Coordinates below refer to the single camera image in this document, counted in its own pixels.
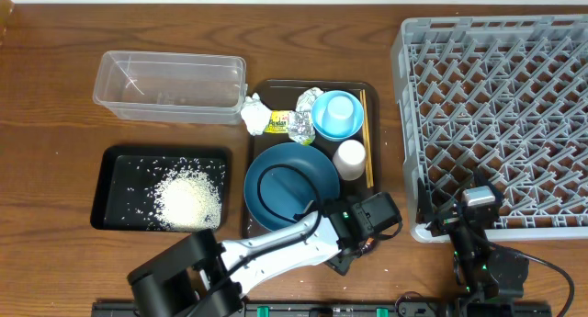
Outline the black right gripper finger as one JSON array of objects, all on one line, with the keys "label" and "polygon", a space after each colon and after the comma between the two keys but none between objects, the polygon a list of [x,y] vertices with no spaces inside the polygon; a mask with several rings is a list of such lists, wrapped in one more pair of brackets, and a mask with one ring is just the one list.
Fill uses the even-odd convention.
[{"label": "black right gripper finger", "polygon": [[421,178],[417,180],[417,211],[415,221],[418,224],[428,224],[436,220],[436,211],[432,199],[427,193]]},{"label": "black right gripper finger", "polygon": [[479,168],[475,168],[473,170],[473,180],[476,188],[488,188],[495,197],[496,202],[503,202],[504,194],[489,179],[486,178],[484,173]]}]

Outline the dark blue plate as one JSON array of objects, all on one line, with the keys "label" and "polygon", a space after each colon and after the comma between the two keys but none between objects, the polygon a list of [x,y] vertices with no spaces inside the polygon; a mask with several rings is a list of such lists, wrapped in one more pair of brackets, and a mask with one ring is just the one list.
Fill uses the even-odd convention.
[{"label": "dark blue plate", "polygon": [[269,231],[288,227],[310,201],[337,199],[340,193],[331,160],[318,149],[295,142],[280,143],[255,157],[243,187],[250,214]]}]

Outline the silver foil snack wrapper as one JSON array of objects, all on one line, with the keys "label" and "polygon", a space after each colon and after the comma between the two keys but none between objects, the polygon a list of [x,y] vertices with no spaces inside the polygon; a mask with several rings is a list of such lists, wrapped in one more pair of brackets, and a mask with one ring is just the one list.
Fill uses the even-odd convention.
[{"label": "silver foil snack wrapper", "polygon": [[294,142],[310,145],[315,139],[311,110],[322,94],[319,87],[313,87],[298,97],[294,110],[273,110],[264,133],[287,134]]}]

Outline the white tissue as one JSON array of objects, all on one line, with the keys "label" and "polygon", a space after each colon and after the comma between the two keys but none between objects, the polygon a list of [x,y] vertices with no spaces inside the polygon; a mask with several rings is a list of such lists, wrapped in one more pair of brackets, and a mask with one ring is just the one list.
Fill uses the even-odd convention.
[{"label": "white tissue", "polygon": [[272,110],[257,93],[247,96],[240,111],[248,132],[252,136],[262,135],[271,119]]}]

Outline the pile of white rice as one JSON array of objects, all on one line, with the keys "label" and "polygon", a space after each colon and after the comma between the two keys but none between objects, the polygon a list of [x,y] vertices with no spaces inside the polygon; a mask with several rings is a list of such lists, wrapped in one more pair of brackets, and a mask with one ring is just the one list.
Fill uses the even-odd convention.
[{"label": "pile of white rice", "polygon": [[208,174],[193,168],[170,169],[152,189],[150,213],[168,231],[196,232],[221,224],[221,193]]}]

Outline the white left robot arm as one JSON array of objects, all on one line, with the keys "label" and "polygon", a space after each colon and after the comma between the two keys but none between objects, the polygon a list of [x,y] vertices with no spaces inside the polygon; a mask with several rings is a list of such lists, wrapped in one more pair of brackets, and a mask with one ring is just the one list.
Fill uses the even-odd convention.
[{"label": "white left robot arm", "polygon": [[139,316],[230,316],[257,285],[290,270],[339,259],[344,266],[370,239],[399,232],[401,213],[380,192],[364,201],[316,197],[290,226],[252,239],[217,242],[193,232],[129,273]]}]

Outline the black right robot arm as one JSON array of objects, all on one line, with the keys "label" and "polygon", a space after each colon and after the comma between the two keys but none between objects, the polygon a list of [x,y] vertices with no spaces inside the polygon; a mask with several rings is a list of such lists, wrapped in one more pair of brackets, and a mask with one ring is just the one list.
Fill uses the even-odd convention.
[{"label": "black right robot arm", "polygon": [[454,246],[456,281],[466,292],[448,303],[441,316],[514,316],[514,300],[524,294],[529,261],[494,248],[485,230],[500,216],[504,195],[479,170],[474,185],[457,202],[432,204],[423,180],[417,181],[416,221],[432,236],[447,235]]}]

